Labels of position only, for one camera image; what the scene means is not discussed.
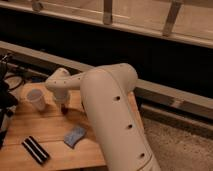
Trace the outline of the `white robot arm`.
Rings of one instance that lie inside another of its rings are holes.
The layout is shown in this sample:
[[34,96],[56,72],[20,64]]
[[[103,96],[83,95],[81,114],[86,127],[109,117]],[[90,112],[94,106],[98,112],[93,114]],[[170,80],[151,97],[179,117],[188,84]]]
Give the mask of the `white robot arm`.
[[46,81],[58,104],[78,89],[109,171],[161,171],[128,100],[138,75],[127,63],[94,67],[72,75],[57,69]]

